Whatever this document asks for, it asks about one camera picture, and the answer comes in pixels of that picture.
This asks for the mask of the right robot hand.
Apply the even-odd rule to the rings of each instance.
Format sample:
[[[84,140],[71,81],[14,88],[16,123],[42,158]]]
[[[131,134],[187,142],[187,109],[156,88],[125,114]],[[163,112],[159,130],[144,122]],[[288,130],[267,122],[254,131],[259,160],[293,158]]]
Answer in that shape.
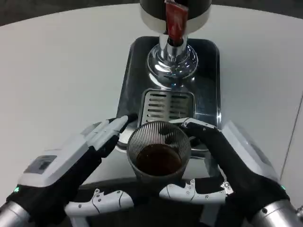
[[[171,123],[206,145],[232,188],[229,202],[251,225],[301,225],[270,161],[241,127],[229,121],[220,130],[194,118]]]

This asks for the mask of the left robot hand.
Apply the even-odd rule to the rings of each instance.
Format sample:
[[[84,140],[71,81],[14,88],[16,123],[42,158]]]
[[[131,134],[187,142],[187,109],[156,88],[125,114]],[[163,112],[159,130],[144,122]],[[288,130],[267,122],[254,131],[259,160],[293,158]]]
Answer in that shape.
[[[25,169],[7,197],[1,208],[0,225],[47,226],[62,222],[65,206],[114,150],[128,124],[137,118],[134,113],[94,123],[62,146],[45,150]]]

